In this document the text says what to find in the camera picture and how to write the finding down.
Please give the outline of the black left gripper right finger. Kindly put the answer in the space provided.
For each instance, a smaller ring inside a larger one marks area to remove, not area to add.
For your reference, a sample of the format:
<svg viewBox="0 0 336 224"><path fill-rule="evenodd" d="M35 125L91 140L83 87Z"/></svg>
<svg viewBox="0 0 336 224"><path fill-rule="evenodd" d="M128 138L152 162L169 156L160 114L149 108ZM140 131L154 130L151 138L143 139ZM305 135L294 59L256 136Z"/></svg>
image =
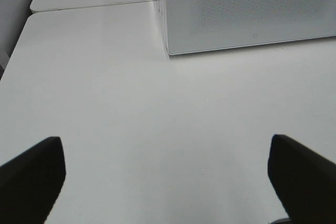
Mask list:
<svg viewBox="0 0 336 224"><path fill-rule="evenodd" d="M276 134L271 139L267 173L288 215L278 223L335 223L335 163Z"/></svg>

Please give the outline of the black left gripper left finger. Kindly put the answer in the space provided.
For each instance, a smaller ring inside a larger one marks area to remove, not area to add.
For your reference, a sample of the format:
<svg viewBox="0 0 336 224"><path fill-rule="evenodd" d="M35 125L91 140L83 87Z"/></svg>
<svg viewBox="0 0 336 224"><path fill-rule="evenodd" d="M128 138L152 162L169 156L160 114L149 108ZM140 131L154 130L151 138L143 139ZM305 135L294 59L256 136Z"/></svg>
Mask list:
<svg viewBox="0 0 336 224"><path fill-rule="evenodd" d="M1 166L1 223L45 223L66 178L61 138L48 137Z"/></svg>

